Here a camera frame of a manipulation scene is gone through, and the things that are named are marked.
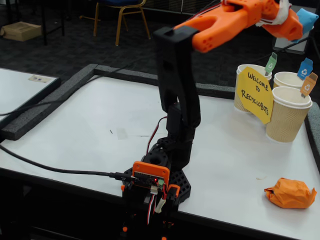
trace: kraft paper cup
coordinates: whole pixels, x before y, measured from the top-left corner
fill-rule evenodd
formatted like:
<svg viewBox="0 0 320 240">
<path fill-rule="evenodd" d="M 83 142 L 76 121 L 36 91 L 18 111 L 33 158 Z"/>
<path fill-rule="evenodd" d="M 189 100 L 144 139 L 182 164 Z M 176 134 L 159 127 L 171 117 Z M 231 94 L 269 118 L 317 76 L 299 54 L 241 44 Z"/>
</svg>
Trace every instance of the kraft paper cup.
<svg viewBox="0 0 320 240">
<path fill-rule="evenodd" d="M 265 67 L 264 66 L 259 66 L 259 65 L 254 65 L 254 64 L 242 64 L 240 66 L 238 66 L 237 70 L 236 70 L 236 81 L 235 81 L 235 94 L 234 94 L 234 107 L 236 110 L 240 110 L 240 112 L 242 113 L 250 113 L 247 109 L 245 109 L 245 107 L 242 105 L 240 97 L 237 94 L 237 87 L 238 87 L 238 78 L 239 78 L 239 74 L 246 68 L 246 67 L 250 67 L 253 68 L 254 70 L 256 70 L 257 72 L 259 72 L 261 75 L 265 75 L 266 71 L 265 71 Z M 270 79 L 272 78 L 272 72 L 270 72 L 268 74 L 268 76 L 265 76 L 266 79 L 270 82 Z"/>
<path fill-rule="evenodd" d="M 297 76 L 296 72 L 281 71 L 274 75 L 273 88 L 291 87 L 301 89 L 304 81 Z"/>
<path fill-rule="evenodd" d="M 313 105 L 311 100 L 306 100 L 308 103 L 301 103 L 299 98 L 303 99 L 303 97 L 301 97 L 300 91 L 297 89 L 293 93 L 291 89 L 295 88 L 280 86 L 272 90 L 274 104 L 271 121 L 266 125 L 266 135 L 280 143 L 290 143 L 295 140 L 309 109 Z"/>
<path fill-rule="evenodd" d="M 275 100 L 289 106 L 302 108 L 309 106 L 311 102 L 310 96 L 301 97 L 299 89 L 289 86 L 276 87 L 272 93 Z"/>
</svg>

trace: green recycling tag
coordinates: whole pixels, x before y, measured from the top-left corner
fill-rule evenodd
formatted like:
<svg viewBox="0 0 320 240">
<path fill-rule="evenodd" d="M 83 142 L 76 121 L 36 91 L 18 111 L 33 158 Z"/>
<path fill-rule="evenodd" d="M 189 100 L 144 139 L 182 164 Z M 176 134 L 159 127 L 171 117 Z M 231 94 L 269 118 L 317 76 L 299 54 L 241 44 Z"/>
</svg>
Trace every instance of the green recycling tag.
<svg viewBox="0 0 320 240">
<path fill-rule="evenodd" d="M 277 54 L 275 54 L 274 52 L 272 53 L 271 57 L 269 58 L 268 63 L 265 66 L 265 71 L 269 74 L 272 72 L 272 70 L 275 68 L 276 64 L 277 64 Z"/>
</svg>

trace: metal chair legs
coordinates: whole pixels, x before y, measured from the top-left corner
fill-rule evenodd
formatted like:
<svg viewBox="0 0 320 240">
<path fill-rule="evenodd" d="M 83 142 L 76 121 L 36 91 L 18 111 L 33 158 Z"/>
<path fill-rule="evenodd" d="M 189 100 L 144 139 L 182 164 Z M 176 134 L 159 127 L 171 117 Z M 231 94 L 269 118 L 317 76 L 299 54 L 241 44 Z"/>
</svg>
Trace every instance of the metal chair legs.
<svg viewBox="0 0 320 240">
<path fill-rule="evenodd" d="M 121 30 L 121 20 L 123 18 L 122 13 L 124 12 L 125 8 L 121 8 L 119 11 L 119 17 L 118 17 L 118 27 L 116 28 L 116 37 L 115 37 L 115 45 L 119 46 L 119 39 L 120 39 L 120 30 Z"/>
<path fill-rule="evenodd" d="M 129 32 L 129 30 L 128 30 L 128 25 L 127 25 L 127 21 L 126 21 L 126 19 L 125 19 L 125 16 L 124 16 L 124 15 L 122 15 L 122 20 L 123 20 L 123 22 L 124 22 L 124 25 L 125 25 L 125 29 L 126 29 L 126 31 L 127 31 L 127 32 Z"/>
<path fill-rule="evenodd" d="M 141 15 L 142 15 L 142 19 L 143 19 L 143 22 L 144 22 L 146 34 L 148 35 L 148 39 L 151 39 L 150 33 L 149 33 L 149 28 L 148 28 L 148 25 L 147 25 L 147 20 L 146 20 L 145 13 L 144 13 L 144 10 L 143 10 L 142 7 L 140 7 L 140 10 L 141 10 Z"/>
<path fill-rule="evenodd" d="M 93 30 L 94 37 L 97 36 L 98 20 L 99 20 L 99 2 L 96 3 L 96 7 L 95 7 L 94 30 Z"/>
</svg>

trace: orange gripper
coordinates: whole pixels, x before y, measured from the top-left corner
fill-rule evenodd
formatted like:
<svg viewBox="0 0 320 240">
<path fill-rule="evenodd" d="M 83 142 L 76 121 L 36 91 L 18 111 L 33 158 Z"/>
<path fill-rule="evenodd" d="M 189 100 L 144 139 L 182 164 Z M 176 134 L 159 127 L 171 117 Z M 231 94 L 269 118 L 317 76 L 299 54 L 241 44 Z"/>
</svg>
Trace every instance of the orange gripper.
<svg viewBox="0 0 320 240">
<path fill-rule="evenodd" d="M 258 23 L 261 19 L 272 21 L 278 11 L 279 4 L 274 0 L 227 0 L 222 1 L 220 7 L 187 20 L 175 29 L 189 26 L 199 30 L 192 38 L 192 45 L 199 52 L 206 53 L 228 42 L 243 29 Z M 283 24 L 265 24 L 262 27 L 273 36 L 289 41 L 298 40 L 303 36 L 303 26 L 291 9 Z"/>
</svg>

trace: dark carpet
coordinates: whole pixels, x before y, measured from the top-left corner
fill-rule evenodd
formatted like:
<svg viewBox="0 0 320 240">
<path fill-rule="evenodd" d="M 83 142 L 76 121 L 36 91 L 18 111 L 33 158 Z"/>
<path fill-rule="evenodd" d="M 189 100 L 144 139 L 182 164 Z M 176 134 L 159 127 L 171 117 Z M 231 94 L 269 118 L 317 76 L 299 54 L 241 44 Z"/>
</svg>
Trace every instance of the dark carpet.
<svg viewBox="0 0 320 240">
<path fill-rule="evenodd" d="M 41 24 L 40 11 L 38 15 L 32 15 L 31 7 L 25 4 L 21 9 L 24 22 Z M 6 21 L 4 11 L 5 8 L 2 7 L 0 25 Z M 146 12 L 151 33 L 163 26 L 170 26 L 151 21 L 154 20 L 153 13 L 153 11 Z M 119 46 L 115 46 L 117 13 L 110 10 L 109 14 L 109 10 L 105 10 L 104 15 L 106 20 L 99 22 L 97 37 L 93 37 L 94 21 L 79 19 L 74 12 L 72 20 L 65 22 L 65 36 L 63 37 L 59 30 L 50 34 L 48 46 L 43 45 L 42 37 L 26 42 L 0 39 L 0 67 L 61 77 L 63 81 L 67 81 L 88 64 L 120 68 L 142 58 L 127 69 L 157 74 L 153 55 L 155 43 L 152 39 L 147 39 L 143 22 L 137 18 L 140 16 L 135 14 L 137 19 L 127 19 L 129 32 L 123 26 Z M 48 31 L 60 24 L 56 11 L 47 10 L 46 17 Z M 192 58 L 194 78 L 199 83 L 235 86 L 237 66 L 251 63 L 270 54 L 273 51 L 272 41 L 273 38 L 264 29 L 253 26 L 207 54 L 194 52 Z M 273 72 L 296 72 L 305 57 L 314 61 L 314 72 L 320 74 L 317 72 L 319 59 L 311 44 L 306 55 L 279 53 L 278 63 Z M 267 61 L 266 58 L 255 64 L 265 65 Z M 319 87 L 316 87 L 312 97 L 318 98 L 319 92 Z"/>
</svg>

